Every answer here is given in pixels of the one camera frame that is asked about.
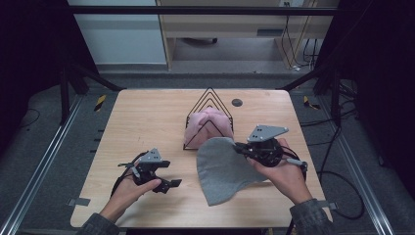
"pink fabric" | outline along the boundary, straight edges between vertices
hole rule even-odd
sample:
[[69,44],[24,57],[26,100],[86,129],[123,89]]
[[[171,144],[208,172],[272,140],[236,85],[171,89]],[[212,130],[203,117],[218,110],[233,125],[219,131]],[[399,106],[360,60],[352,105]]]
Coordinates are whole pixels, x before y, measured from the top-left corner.
[[191,114],[189,116],[189,124],[184,133],[184,144],[186,147],[199,149],[205,141],[212,137],[229,137],[233,139],[229,117],[222,111],[211,107],[201,110],[198,113]]

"black cable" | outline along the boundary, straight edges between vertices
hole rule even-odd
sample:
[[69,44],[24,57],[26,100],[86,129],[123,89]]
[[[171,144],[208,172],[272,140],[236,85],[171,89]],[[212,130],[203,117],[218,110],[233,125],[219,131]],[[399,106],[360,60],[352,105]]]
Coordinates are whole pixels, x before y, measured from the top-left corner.
[[30,126],[30,125],[34,124],[35,122],[37,122],[39,120],[39,117],[40,117],[40,112],[39,111],[37,111],[35,109],[27,109],[27,110],[37,112],[37,117],[33,121],[31,121],[30,123],[19,126],[19,128],[24,128],[24,127]]
[[[320,171],[323,171],[324,166],[325,166],[325,164],[326,164],[326,162],[327,162],[327,159],[328,159],[328,157],[329,157],[330,150],[332,149],[332,147],[333,147],[333,143],[335,142],[336,138],[338,137],[338,134],[340,133],[341,129],[342,129],[342,128],[341,128],[340,126],[338,126],[338,128],[336,129],[336,132],[335,132],[335,134],[333,135],[333,138],[332,138],[332,140],[330,141],[330,145],[329,145],[329,147],[328,147],[328,149],[327,149],[326,156],[324,156],[324,159],[323,159],[323,164],[322,164],[322,165],[321,165],[321,167],[320,167]],[[321,182],[321,179],[322,179],[322,174],[318,175],[318,179],[319,179],[319,181]]]
[[359,201],[360,201],[360,212],[359,212],[359,214],[358,215],[355,215],[355,216],[351,216],[351,215],[346,215],[346,214],[344,214],[344,213],[341,213],[341,212],[339,212],[339,210],[334,210],[334,212],[336,213],[336,214],[338,214],[339,216],[341,216],[341,217],[343,217],[343,218],[346,218],[346,219],[350,219],[350,220],[357,220],[357,219],[359,219],[360,217],[362,217],[363,216],[363,214],[364,214],[364,212],[365,212],[365,208],[364,208],[364,203],[363,203],[363,198],[362,198],[362,196],[360,195],[360,193],[359,193],[359,191],[357,190],[357,188],[348,180],[348,179],[346,179],[345,177],[343,177],[343,176],[341,176],[340,174],[338,174],[338,173],[335,173],[335,172],[333,172],[333,171],[329,171],[329,170],[324,170],[324,171],[318,171],[317,172],[318,174],[323,174],[323,173],[329,173],[329,174],[333,174],[333,175],[336,175],[336,176],[338,176],[340,179],[342,179],[343,181],[345,181],[353,190],[354,190],[354,192],[356,192],[356,194],[357,194],[357,197],[359,197]]
[[[354,113],[356,111],[357,111],[357,109],[352,109],[350,111],[344,112],[344,113],[341,114],[341,117],[344,117],[344,116],[349,115],[351,113]],[[300,126],[301,127],[308,127],[308,126],[313,126],[313,125],[318,125],[318,124],[322,124],[322,123],[325,123],[325,122],[329,122],[331,120],[333,120],[333,119],[328,118],[328,119],[322,119],[322,120],[305,121],[305,122],[300,122]]]
[[290,47],[291,47],[291,52],[293,53],[293,59],[294,59],[294,62],[296,62],[296,63],[297,63],[297,65],[298,65],[300,68],[301,68],[301,67],[305,67],[305,66],[307,66],[307,65],[300,64],[300,63],[299,63],[299,62],[297,62],[297,60],[296,60],[296,55],[294,54],[294,47],[293,47],[293,44],[292,44],[292,42],[291,42],[291,37],[290,37],[290,34],[289,34],[289,32],[288,32],[288,22],[289,22],[289,19],[290,19],[290,16],[287,16],[286,25],[285,25],[285,28],[284,28],[283,34],[281,35],[281,47],[282,47],[282,49],[283,49],[284,55],[285,55],[285,56],[286,56],[286,58],[287,58],[287,62],[288,62],[288,64],[289,64],[290,68],[292,68],[292,67],[293,67],[293,65],[291,64],[290,60],[288,60],[288,55],[287,55],[287,52],[286,52],[286,50],[285,50],[285,48],[284,48],[284,36],[285,36],[285,34],[286,34],[286,32],[287,32],[288,41],[290,42]]

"gray cloth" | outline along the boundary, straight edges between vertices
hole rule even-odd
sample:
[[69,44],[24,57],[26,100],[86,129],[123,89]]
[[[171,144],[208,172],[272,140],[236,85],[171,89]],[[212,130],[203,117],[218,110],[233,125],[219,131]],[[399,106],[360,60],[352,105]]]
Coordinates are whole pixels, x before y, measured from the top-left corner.
[[198,150],[198,175],[210,207],[230,200],[251,183],[266,180],[243,155],[235,152],[234,145],[231,138],[214,137]]

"forearm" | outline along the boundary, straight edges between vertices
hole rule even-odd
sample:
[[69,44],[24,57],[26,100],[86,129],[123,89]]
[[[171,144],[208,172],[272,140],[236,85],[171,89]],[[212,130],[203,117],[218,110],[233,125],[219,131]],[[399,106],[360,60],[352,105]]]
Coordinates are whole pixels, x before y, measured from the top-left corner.
[[290,208],[290,212],[299,235],[337,234],[333,223],[316,199],[295,205]]
[[82,228],[76,233],[76,235],[117,235],[119,234],[119,228],[111,221],[102,217],[98,213],[94,213],[83,224]]

